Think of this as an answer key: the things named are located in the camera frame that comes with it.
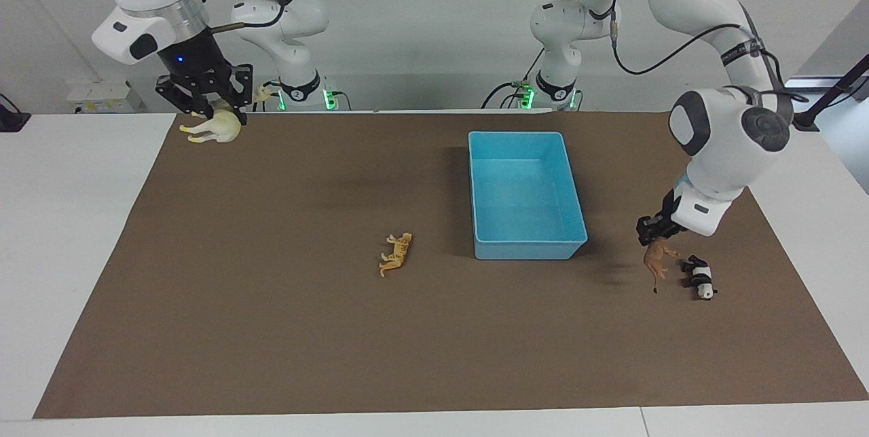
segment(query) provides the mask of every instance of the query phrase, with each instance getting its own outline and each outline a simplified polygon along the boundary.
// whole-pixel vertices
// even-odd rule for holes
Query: blue plastic bin
[[[471,132],[475,256],[564,260],[589,239],[564,138]]]

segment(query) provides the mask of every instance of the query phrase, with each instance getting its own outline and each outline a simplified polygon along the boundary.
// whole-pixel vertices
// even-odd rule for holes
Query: white control box
[[[72,84],[66,100],[74,113],[143,113],[142,98],[128,82]]]

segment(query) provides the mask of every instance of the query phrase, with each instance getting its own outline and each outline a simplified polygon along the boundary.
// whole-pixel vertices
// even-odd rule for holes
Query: brown mat
[[[475,129],[564,134],[572,260],[474,259]],[[748,192],[712,239],[673,239],[716,298],[676,266],[652,294],[633,227],[686,162],[639,113],[253,116],[204,147],[173,128],[35,417],[866,399]]]

